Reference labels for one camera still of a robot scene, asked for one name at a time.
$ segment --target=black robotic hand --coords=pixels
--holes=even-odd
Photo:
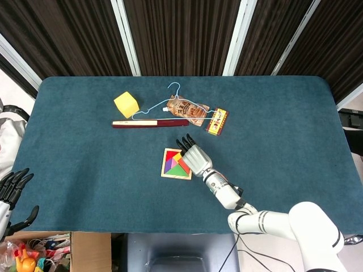
[[[29,174],[29,168],[26,168],[17,173],[9,173],[0,181],[0,237],[1,241],[6,237],[13,235],[30,226],[36,219],[39,211],[39,206],[35,206],[31,211],[30,216],[23,222],[11,225],[10,217],[16,203],[18,202],[22,190],[25,185],[31,180],[34,174]]]

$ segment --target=gray chair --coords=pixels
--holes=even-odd
[[[234,243],[233,234],[131,233],[127,272],[218,272]],[[222,271],[239,272],[237,247]]]

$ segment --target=blue-green table cloth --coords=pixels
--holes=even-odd
[[[176,91],[230,115],[203,126],[114,129],[113,100],[146,110]],[[170,117],[155,109],[147,118]],[[14,170],[34,178],[12,222],[40,206],[28,230],[227,233],[225,210],[200,178],[161,177],[165,148],[190,133],[258,210],[317,203],[343,233],[362,233],[363,188],[328,84],[314,76],[52,77],[41,84]]]

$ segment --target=curtain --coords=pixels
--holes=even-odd
[[[271,75],[311,0],[258,0],[235,75]]]
[[[0,69],[8,75],[20,88],[32,98],[36,98],[37,90],[0,54]]]
[[[222,75],[240,0],[124,0],[142,75]]]
[[[0,1],[0,32],[41,79],[131,75],[110,1]]]
[[[322,0],[278,73],[318,75],[336,103],[363,82],[363,1]]]

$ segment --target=purple tangram piece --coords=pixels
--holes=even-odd
[[[166,172],[168,172],[168,171],[171,169],[171,164],[172,164],[172,158],[168,159],[168,160],[165,162],[164,174],[165,174]]]

